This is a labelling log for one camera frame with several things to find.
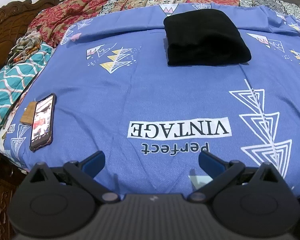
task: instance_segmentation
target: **phone screen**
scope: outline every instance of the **phone screen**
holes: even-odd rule
[[[37,103],[32,125],[31,145],[40,145],[49,139],[52,103],[53,95]]]

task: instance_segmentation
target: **teal patterned fabric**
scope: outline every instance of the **teal patterned fabric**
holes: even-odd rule
[[[42,43],[39,51],[23,63],[0,70],[0,127],[11,106],[19,98],[32,79],[44,68],[54,49]]]

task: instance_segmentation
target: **folded black cloth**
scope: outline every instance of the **folded black cloth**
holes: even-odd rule
[[[163,21],[168,65],[228,65],[251,60],[234,23],[222,11],[202,9],[171,15]]]

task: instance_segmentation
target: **blue bed cover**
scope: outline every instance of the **blue bed cover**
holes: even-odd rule
[[[164,18],[209,8],[234,22],[252,60],[169,67]],[[31,128],[19,120],[50,93],[53,142],[33,153]],[[246,166],[270,161],[300,196],[300,21],[263,6],[187,3],[78,22],[26,95],[4,146],[25,168],[102,150],[106,166],[95,180],[110,190],[184,196],[211,180],[198,165],[205,149]]]

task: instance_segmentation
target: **wooden headboard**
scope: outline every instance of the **wooden headboard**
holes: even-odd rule
[[[5,65],[11,48],[22,37],[28,25],[43,9],[60,3],[59,0],[14,1],[0,8],[0,69]],[[0,154],[0,240],[14,235],[7,216],[7,207],[25,175]]]
[[[60,3],[60,0],[31,0],[10,2],[0,8],[0,69],[6,64],[8,54],[28,25],[43,9]]]

